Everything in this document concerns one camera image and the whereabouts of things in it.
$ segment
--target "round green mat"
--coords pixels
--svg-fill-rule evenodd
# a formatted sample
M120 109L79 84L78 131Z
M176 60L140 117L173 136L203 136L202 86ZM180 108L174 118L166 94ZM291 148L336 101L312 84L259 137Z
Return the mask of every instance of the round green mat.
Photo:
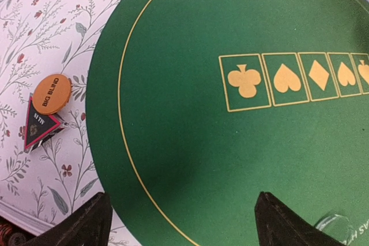
M365 0L122 0L97 44L87 127L143 246L258 245L270 191L369 243Z

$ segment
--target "white floral tablecloth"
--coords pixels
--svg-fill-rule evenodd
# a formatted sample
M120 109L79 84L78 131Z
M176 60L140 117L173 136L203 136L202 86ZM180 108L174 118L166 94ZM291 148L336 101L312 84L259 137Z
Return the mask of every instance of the white floral tablecloth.
M86 79L101 30L119 1L0 0L0 216L34 234L103 190L86 133ZM29 94L52 73L73 84L59 113L70 128L24 153ZM114 215L110 246L138 244Z

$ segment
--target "yellow diamond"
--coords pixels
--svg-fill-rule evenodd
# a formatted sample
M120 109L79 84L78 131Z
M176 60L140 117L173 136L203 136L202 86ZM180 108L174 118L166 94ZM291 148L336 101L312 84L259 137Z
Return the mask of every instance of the yellow diamond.
M309 72L309 77L317 83L317 85L322 89L325 90L327 87L328 79L329 79L329 73L325 70L322 65L315 60L314 63L312 63L312 67Z

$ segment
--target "yellow rectangle outline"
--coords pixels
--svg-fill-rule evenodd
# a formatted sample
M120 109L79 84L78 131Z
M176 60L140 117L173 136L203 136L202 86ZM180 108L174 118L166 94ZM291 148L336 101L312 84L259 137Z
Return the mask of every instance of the yellow rectangle outline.
M369 54L368 53L350 53L350 56L352 58L352 62L354 64L354 68L355 69L356 69L356 63L355 63L355 60L353 59L353 56L354 55L367 55L368 56L368 60L369 60ZM357 73L357 76L358 76L358 79L359 79L359 82L360 82L360 86L362 87L362 94L369 94L369 92L364 92L363 84L362 84L362 81L360 80L359 73Z
M353 68L354 75L355 75L355 78L356 78L356 81L357 81L357 86L359 87L360 93L348 94L348 95L342 95L341 94L340 84L338 83L338 79L337 79L337 76L336 76L336 72L334 71L334 67L333 67L332 60L330 59L330 55L348 55L348 58L351 61L351 66ZM356 66L355 66L355 63L353 62L353 59L352 59L350 53L348 53L348 52L327 52L327 56L328 56L330 64L332 65L333 74L334 74L334 78L336 79L336 82L337 82L338 93L340 94L340 97L345 98L345 97L352 97L352 96L362 95L363 94L363 88L361 87L362 83L360 82L360 79L357 76Z
M303 85L305 87L305 93L306 93L307 100L297 101L297 102L290 102L290 103L283 103L283 104L276 104L276 102L274 100L274 93L273 93L272 82L270 81L268 67L266 65L265 58L264 58L265 56L276 56L276 55L294 55L295 56L296 61L297 61L298 66L299 66L302 83L303 83ZM261 57L263 59L263 63L264 63L264 66L265 66L266 76L268 78L268 83L269 83L269 87L270 87L270 94L272 95L273 106L275 106L275 107L282 107L282 106L289 106L289 105L296 105L296 104L303 104L303 103L310 102L310 98L309 98L308 91L307 91L307 86L306 86L304 75L303 75L302 69L301 69L302 66L300 64L300 60L299 60L298 55L297 55L296 52L264 53L264 54L261 54Z
M323 54L324 55L325 59L327 60L330 73L332 75L333 85L334 85L334 88L336 89L337 96L327 97L327 98L321 98L321 99L313 99L312 98L311 90L310 90L310 86L309 86L309 82L307 80L307 75L306 75L304 64L303 64L302 58L301 58L301 55L309 55L309 54L318 54L318 55L322 55ZM328 59L326 52L298 52L298 57L299 57L299 60L300 60L300 63L301 63L302 71L304 72L304 77L305 77L305 81L306 81L306 85L307 85L307 89L308 89L308 93L309 93L311 102L318 102L318 101L325 101L325 100L331 100L331 99L338 99L338 98L340 98L340 95L338 94L338 87L337 87L337 84L336 84L336 79L335 79L335 76L333 74L334 73L334 70L333 70L332 65L330 64L330 60Z
M230 109L230 107L229 107L228 92L227 92L227 84L225 83L225 75L224 75L223 64L222 64L222 58L247 57L247 56L257 56L259 58L260 68L262 70L263 77L264 77L265 89L266 89L266 92L268 94L268 102L269 102L269 105L257 106L257 107L250 107L250 108L241 108L241 109ZM251 111L251 110L254 110L254 109L270 108L272 106L272 102L270 100L270 93L269 93L268 85L266 83L266 75L265 75L265 71L264 71L264 68L263 68L261 56L260 56L259 53L257 53L257 54L220 55L219 56L219 65L220 65L221 77L222 77L222 80L223 80L225 103L227 105L227 111L228 112Z

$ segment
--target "orange disc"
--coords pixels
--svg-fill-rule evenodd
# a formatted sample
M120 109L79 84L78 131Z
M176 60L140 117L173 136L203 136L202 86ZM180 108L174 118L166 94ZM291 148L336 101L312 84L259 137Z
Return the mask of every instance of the orange disc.
M42 115L52 115L60 111L69 101L71 83L62 74L46 77L35 89L33 106Z

